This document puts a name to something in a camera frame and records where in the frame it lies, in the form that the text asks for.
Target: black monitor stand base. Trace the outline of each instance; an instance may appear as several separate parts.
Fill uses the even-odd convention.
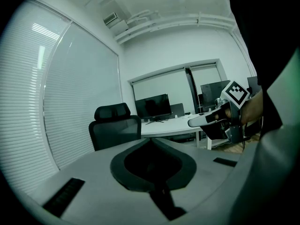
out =
[[[154,121],[148,122],[146,125],[148,125],[150,123],[153,123],[153,122],[162,122],[162,123],[164,123],[162,120],[154,120]]]

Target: roller blind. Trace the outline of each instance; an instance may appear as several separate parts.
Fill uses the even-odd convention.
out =
[[[211,66],[205,65],[204,67],[192,67],[191,70],[198,94],[202,94],[201,85],[217,83],[221,81],[215,64],[212,64]]]
[[[40,121],[40,85],[65,18],[26,1],[0,44],[0,166],[9,184],[30,194],[55,173]]]
[[[184,112],[195,113],[193,97],[184,69],[134,82],[133,89],[136,100],[168,94],[170,105],[182,103]]]
[[[45,128],[60,169],[94,151],[89,124],[99,106],[121,103],[118,56],[72,24],[45,83]]]

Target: person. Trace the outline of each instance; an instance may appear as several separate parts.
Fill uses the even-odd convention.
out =
[[[297,1],[230,0],[232,13],[262,87],[262,91],[242,107],[241,123],[246,124],[263,116],[261,137],[282,125],[267,90],[299,45]],[[225,113],[231,116],[229,109]]]

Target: black rectangular slot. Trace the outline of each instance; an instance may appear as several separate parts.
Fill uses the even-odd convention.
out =
[[[76,194],[79,192],[85,181],[71,178],[44,206],[48,212],[58,218],[66,210],[67,206],[72,202]]]
[[[236,164],[238,163],[236,161],[232,161],[232,160],[228,160],[228,159],[224,159],[224,158],[220,158],[220,157],[216,158],[214,160],[214,162],[224,164],[224,165],[227,165],[227,166],[230,166],[230,167],[235,167]]]

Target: monitor screen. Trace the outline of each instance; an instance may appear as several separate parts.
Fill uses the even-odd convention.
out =
[[[137,100],[135,106],[141,119],[172,114],[168,94]]]
[[[262,87],[257,84],[257,77],[248,77],[247,79],[249,87],[252,89],[252,95],[255,95],[262,89]]]
[[[209,108],[214,110],[216,108],[215,100],[220,97],[222,90],[228,85],[230,81],[214,82],[206,85],[201,85],[203,96],[203,110],[208,111]]]

